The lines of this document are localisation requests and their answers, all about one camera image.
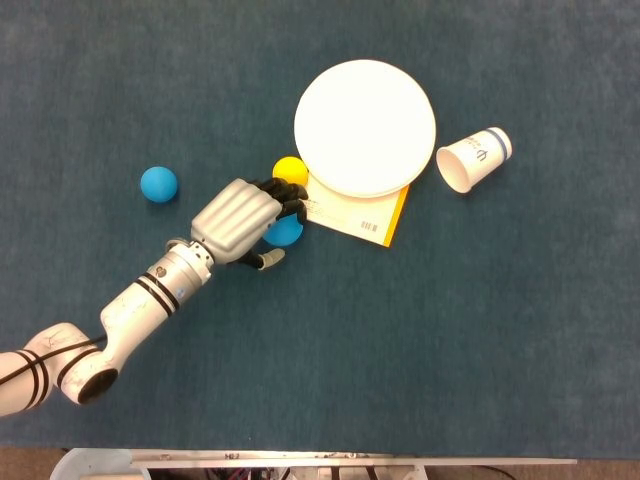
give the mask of black cable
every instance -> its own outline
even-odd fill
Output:
[[[476,467],[476,468],[484,468],[485,470],[491,470],[492,472],[500,473],[500,474],[504,475],[505,477],[509,478],[510,480],[518,480],[516,477],[511,475],[509,472],[507,472],[506,470],[502,470],[501,468],[490,467],[488,465],[474,465],[474,467]]]
[[[68,352],[69,350],[75,350],[76,348],[86,347],[87,345],[93,345],[94,343],[100,343],[100,342],[104,342],[106,340],[107,340],[107,336],[106,335],[100,335],[99,337],[92,338],[92,339],[89,339],[89,340],[85,340],[84,342],[75,343],[73,345],[68,345],[66,347],[62,347],[62,348],[59,348],[59,349],[54,350],[52,352],[49,352],[49,353],[47,353],[47,354],[45,354],[45,355],[43,355],[41,357],[38,357],[36,360],[27,363],[23,367],[18,368],[14,372],[11,372],[9,375],[6,375],[6,376],[0,378],[0,385],[4,385],[9,380],[13,380],[18,375],[21,375],[24,372],[26,372],[27,370],[30,370],[31,368],[33,368],[34,365],[42,364],[42,363],[44,363],[45,360],[48,360],[51,357],[55,357],[56,355],[60,355],[61,353]]]

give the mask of robotic hand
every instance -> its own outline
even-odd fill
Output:
[[[303,187],[278,178],[231,182],[193,219],[190,242],[170,240],[167,253],[102,310],[106,338],[89,340],[60,323],[24,349],[0,354],[0,415],[39,405],[54,383],[78,404],[107,391],[133,350],[209,280],[215,264],[264,270],[282,260],[281,249],[251,248],[281,217],[296,213],[304,222],[306,198]],[[95,343],[105,339],[101,351]]]

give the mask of paper cup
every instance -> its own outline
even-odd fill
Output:
[[[511,157],[511,141],[498,127],[487,128],[436,153],[438,169],[444,181],[456,192],[467,193]]]

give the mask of barcode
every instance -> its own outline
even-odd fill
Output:
[[[372,232],[375,232],[376,230],[378,230],[378,226],[375,223],[371,223],[371,222],[363,221],[360,224],[360,227],[364,228],[365,230],[371,230]]]

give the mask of floor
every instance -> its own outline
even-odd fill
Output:
[[[0,448],[0,479],[47,480],[64,453],[60,449]],[[586,461],[578,465],[502,468],[517,480],[637,480],[640,478],[640,462]],[[499,472],[478,467],[433,467],[427,469],[427,474],[429,480],[509,480]]]

